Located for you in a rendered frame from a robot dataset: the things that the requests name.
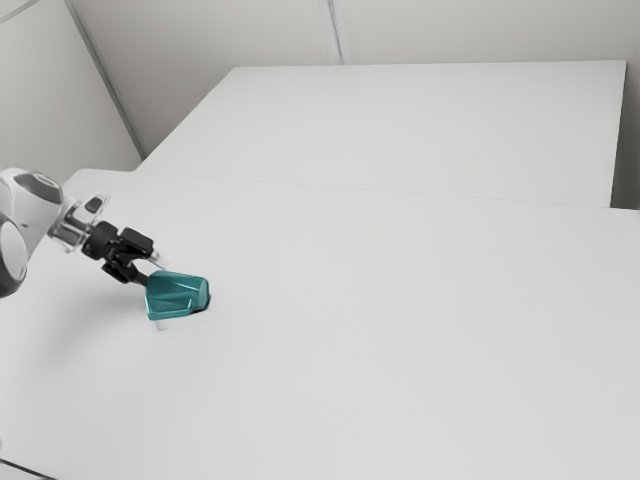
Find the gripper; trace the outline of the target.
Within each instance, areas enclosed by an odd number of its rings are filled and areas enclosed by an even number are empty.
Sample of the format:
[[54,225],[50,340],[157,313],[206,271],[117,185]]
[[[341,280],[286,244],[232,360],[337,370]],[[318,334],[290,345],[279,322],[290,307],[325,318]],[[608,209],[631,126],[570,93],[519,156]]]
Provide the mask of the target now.
[[119,234],[118,228],[107,221],[100,221],[93,227],[81,252],[92,260],[105,260],[102,270],[118,282],[142,287],[147,287],[148,276],[133,262],[126,263],[118,258],[123,252],[132,259],[150,262],[159,259],[151,238],[131,228],[124,228]]

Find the teal faceted mug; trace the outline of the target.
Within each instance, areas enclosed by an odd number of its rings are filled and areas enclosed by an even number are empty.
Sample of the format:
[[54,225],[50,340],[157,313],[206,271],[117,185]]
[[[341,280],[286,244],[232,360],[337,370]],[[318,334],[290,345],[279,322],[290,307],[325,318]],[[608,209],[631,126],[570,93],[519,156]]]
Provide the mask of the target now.
[[166,270],[148,277],[145,305],[151,321],[186,317],[204,311],[209,302],[210,285],[204,277]]

